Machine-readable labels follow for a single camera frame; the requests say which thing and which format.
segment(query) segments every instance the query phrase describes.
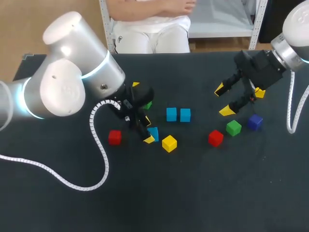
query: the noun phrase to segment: dark blue block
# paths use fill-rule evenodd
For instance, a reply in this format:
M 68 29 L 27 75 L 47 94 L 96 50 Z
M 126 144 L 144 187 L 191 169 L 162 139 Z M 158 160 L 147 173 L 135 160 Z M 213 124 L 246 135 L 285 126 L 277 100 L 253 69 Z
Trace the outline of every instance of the dark blue block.
M 177 121 L 177 109 L 176 108 L 166 108 L 166 121 L 167 122 Z
M 261 118 L 258 115 L 253 115 L 251 118 L 249 118 L 248 127 L 251 130 L 256 131 L 262 126 L 262 123 L 263 123 L 263 118 Z

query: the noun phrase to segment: screw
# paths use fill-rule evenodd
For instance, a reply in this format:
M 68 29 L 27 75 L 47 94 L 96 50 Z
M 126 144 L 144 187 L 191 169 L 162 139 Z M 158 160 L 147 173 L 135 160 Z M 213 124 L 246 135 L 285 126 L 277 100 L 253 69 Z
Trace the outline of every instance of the screw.
M 107 85 L 106 84 L 102 84 L 100 89 L 103 90 L 103 91 L 107 90 Z

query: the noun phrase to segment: metal shelf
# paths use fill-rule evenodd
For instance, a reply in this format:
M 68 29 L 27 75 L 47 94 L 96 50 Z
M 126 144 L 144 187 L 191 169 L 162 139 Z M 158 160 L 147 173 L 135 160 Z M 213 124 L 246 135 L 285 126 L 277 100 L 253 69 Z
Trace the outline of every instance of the metal shelf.
M 255 22 L 251 21 L 248 0 L 200 0 L 191 14 L 189 38 L 251 37 L 254 50 L 260 33 L 268 0 L 255 0 Z M 110 20 L 105 0 L 99 0 L 108 49 L 113 51 L 113 20 Z
M 250 37 L 253 23 L 241 0 L 198 1 L 189 38 Z

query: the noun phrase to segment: red block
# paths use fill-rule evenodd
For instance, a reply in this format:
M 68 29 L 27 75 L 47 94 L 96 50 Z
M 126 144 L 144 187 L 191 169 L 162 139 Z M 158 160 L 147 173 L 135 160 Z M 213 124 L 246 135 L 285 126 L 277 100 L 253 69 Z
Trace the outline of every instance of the red block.
M 222 143 L 223 137 L 223 134 L 221 134 L 217 130 L 214 130 L 212 133 L 209 134 L 208 143 L 210 143 L 214 147 L 217 147 Z
M 120 145 L 120 143 L 121 143 L 121 131 L 111 130 L 111 132 L 108 136 L 108 143 L 110 145 Z

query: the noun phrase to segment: wooden floor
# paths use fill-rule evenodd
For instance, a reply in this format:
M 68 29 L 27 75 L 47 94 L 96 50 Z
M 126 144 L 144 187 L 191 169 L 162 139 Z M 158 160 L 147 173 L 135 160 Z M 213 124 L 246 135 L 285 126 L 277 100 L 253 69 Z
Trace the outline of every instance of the wooden floor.
M 106 44 L 98 0 L 0 0 L 0 80 L 11 81 L 25 53 L 47 54 L 42 35 L 57 17 L 78 11 Z M 194 40 L 192 52 L 238 51 L 248 38 Z M 269 49 L 258 44 L 257 49 Z
M 248 50 L 250 38 L 206 38 L 190 40 L 191 52 L 223 52 Z M 270 50 L 269 43 L 258 43 L 256 50 Z

